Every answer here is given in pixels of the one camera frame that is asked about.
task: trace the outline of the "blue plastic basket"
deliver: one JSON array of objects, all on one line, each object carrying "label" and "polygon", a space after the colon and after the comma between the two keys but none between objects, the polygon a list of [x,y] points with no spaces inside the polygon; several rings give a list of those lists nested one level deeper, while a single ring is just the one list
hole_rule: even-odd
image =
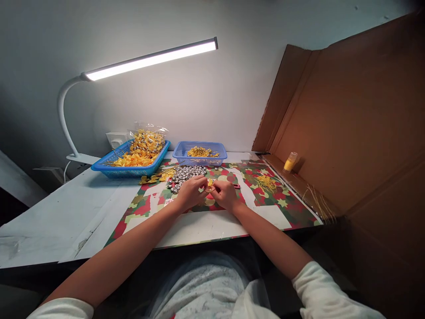
[{"label": "blue plastic basket", "polygon": [[[187,152],[195,146],[211,149],[212,151],[219,152],[219,157],[191,157],[187,156]],[[227,158],[227,153],[222,143],[213,142],[192,142],[181,141],[174,149],[173,157],[179,163],[184,161],[184,165],[204,165],[204,166],[220,166],[223,160]]]},{"label": "blue plastic basket", "polygon": [[[117,147],[116,150],[121,150],[124,153],[130,151],[130,145],[132,140],[122,144],[121,146]],[[104,157],[102,157],[100,160],[98,160],[95,164],[92,165],[92,170],[94,171],[101,171],[103,174],[105,174],[109,178],[130,178],[130,177],[140,177],[140,176],[151,176],[156,172],[159,165],[161,164],[165,154],[167,153],[168,147],[170,146],[170,141],[166,140],[164,148],[161,150],[160,154],[154,161],[152,165],[149,166],[140,166],[140,167],[114,167],[114,166],[108,166],[104,165],[103,163],[107,161],[116,161],[118,159],[118,156],[115,154],[114,151],[108,153]]]}]

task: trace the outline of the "white lamp arm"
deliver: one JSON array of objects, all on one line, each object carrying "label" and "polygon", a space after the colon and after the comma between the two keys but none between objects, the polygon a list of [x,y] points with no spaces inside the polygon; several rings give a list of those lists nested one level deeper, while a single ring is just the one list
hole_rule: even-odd
[{"label": "white lamp arm", "polygon": [[63,133],[65,134],[66,140],[68,141],[68,144],[70,145],[72,152],[74,153],[74,156],[76,158],[76,160],[79,157],[79,153],[77,151],[77,149],[75,148],[75,145],[71,139],[71,135],[68,131],[68,128],[66,126],[66,122],[65,122],[65,114],[63,112],[63,103],[65,101],[65,96],[66,93],[68,92],[68,90],[74,86],[75,84],[79,83],[79,82],[83,82],[84,79],[81,78],[81,76],[77,76],[74,77],[68,81],[65,82],[64,85],[62,85],[61,89],[59,90],[59,95],[58,95],[58,113],[59,113],[59,120],[61,122],[61,126],[62,126],[62,130]]}]

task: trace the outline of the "glue bottle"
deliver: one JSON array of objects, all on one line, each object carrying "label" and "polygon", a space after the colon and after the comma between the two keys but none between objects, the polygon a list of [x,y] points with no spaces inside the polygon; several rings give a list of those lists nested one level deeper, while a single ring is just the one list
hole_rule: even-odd
[{"label": "glue bottle", "polygon": [[289,155],[288,159],[285,162],[285,166],[283,167],[283,169],[285,171],[290,172],[292,168],[294,167],[295,163],[297,162],[297,157],[298,157],[297,153],[291,152],[291,154]]}]

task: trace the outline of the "white wall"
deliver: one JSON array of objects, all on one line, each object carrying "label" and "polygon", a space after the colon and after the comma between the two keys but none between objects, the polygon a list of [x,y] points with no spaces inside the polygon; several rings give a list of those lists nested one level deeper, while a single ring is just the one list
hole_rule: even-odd
[{"label": "white wall", "polygon": [[396,0],[2,1],[0,147],[27,172],[64,167],[71,150],[56,96],[66,80],[217,36],[218,51],[76,85],[68,127],[94,156],[109,150],[106,132],[136,120],[167,127],[172,147],[205,140],[249,151],[286,44],[320,49],[411,10]]}]

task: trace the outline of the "power socket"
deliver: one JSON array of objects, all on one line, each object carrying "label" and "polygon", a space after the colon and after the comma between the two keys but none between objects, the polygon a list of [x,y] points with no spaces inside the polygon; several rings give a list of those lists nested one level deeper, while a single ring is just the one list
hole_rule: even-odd
[{"label": "power socket", "polygon": [[112,149],[116,149],[118,146],[124,144],[130,139],[130,133],[128,132],[109,132],[106,133],[108,142]]}]

